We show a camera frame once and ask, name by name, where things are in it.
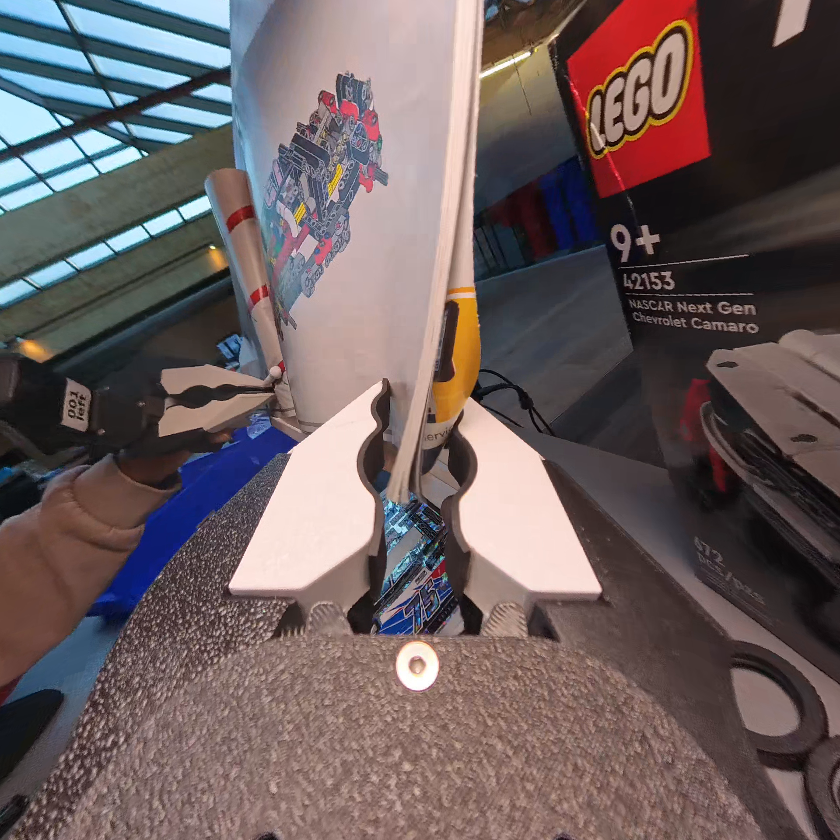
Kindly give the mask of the lego instruction booklet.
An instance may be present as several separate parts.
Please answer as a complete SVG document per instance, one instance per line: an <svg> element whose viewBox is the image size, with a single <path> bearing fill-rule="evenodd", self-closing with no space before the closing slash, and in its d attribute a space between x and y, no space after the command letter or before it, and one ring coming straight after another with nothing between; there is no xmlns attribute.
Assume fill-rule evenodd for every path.
<svg viewBox="0 0 840 840"><path fill-rule="evenodd" d="M482 2L230 2L233 170L206 181L241 319L317 431L387 380L391 501L460 406L433 408L467 267Z"/></svg>

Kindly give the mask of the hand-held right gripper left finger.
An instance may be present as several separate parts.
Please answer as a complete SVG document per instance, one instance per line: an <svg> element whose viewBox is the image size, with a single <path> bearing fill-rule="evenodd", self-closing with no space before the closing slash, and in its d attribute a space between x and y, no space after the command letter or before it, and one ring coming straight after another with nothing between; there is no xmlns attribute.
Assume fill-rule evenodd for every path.
<svg viewBox="0 0 840 840"><path fill-rule="evenodd" d="M384 582L384 467L389 382L380 380L289 454L228 584L232 595L279 597L302 608L351 608Z"/></svg>

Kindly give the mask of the blue bin with white tag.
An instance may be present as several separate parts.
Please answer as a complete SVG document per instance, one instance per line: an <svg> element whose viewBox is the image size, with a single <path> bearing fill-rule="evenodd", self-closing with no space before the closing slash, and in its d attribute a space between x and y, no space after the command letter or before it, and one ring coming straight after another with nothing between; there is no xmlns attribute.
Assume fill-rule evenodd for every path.
<svg viewBox="0 0 840 840"><path fill-rule="evenodd" d="M182 489L145 523L143 536L87 616L114 620L131 614L154 580L200 524L219 511L274 457L296 441L273 426L240 429L230 445L186 463Z"/></svg>

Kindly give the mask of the person's left hand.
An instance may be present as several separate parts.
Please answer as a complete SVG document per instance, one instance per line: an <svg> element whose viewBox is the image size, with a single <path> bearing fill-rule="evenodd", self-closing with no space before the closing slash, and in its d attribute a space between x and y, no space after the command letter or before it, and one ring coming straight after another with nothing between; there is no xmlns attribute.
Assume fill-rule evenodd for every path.
<svg viewBox="0 0 840 840"><path fill-rule="evenodd" d="M115 463L124 476L136 484L157 490L168 490L181 482L180 469L196 455L213 453L230 443L234 435L232 428L210 434L201 447L193 451L184 449L163 455L131 455L120 452Z"/></svg>

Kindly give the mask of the holographic sticker sheet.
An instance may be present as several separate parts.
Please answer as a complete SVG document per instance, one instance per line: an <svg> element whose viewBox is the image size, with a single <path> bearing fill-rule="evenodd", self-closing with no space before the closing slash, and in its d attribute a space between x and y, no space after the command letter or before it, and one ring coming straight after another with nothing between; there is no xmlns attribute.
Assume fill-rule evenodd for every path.
<svg viewBox="0 0 840 840"><path fill-rule="evenodd" d="M458 599L448 580L448 535L439 510L411 497L384 506L385 580L374 604L371 634L453 637L465 631Z"/></svg>

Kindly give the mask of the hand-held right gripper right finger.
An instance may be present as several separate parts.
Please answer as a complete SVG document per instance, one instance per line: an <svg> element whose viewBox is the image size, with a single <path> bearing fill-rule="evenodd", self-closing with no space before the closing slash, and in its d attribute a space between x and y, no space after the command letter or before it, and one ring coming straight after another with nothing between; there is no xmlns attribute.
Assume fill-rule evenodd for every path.
<svg viewBox="0 0 840 840"><path fill-rule="evenodd" d="M543 457L468 399L448 442L441 508L449 583L483 616L505 604L596 602L602 585Z"/></svg>

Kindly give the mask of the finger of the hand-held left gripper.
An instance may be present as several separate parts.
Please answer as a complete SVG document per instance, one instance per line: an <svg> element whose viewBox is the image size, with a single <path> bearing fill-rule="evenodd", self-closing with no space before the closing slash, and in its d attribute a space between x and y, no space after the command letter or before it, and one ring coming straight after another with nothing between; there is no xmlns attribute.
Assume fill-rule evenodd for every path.
<svg viewBox="0 0 840 840"><path fill-rule="evenodd" d="M202 406L172 404L165 408L157 424L158 438L167 439L193 432L214 434L245 427L251 414L273 396L272 392L224 392L215 394Z"/></svg>
<svg viewBox="0 0 840 840"><path fill-rule="evenodd" d="M171 398L233 398L273 393L271 384L210 364L165 369L161 387Z"/></svg>

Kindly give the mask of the black lego set box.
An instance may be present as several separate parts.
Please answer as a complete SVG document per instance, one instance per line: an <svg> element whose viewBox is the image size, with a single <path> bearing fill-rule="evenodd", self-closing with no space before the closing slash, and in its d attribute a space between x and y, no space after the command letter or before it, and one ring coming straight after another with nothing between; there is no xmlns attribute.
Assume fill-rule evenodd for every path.
<svg viewBox="0 0 840 840"><path fill-rule="evenodd" d="M581 2L551 44L696 576L838 678L839 3Z"/></svg>

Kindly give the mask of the black lego tyre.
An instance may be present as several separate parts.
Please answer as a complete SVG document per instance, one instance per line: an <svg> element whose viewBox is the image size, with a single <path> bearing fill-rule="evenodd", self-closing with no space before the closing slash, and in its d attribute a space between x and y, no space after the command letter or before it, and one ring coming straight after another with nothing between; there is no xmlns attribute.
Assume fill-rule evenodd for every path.
<svg viewBox="0 0 840 840"><path fill-rule="evenodd" d="M734 642L730 668L761 675L780 687L792 701L799 721L785 734L771 736L745 728L761 764L783 771L803 770L809 756L828 737L822 699L811 682L787 659L766 647Z"/></svg>
<svg viewBox="0 0 840 840"><path fill-rule="evenodd" d="M805 799L817 835L839 839L839 737L811 751L804 771Z"/></svg>

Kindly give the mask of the stack of coloured storage bins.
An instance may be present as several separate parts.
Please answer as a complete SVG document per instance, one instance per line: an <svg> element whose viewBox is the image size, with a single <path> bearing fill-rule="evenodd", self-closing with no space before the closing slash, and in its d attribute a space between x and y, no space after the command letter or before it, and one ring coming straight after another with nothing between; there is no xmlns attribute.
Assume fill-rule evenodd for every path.
<svg viewBox="0 0 840 840"><path fill-rule="evenodd" d="M479 278L602 243L592 191L575 156L475 215L474 257Z"/></svg>

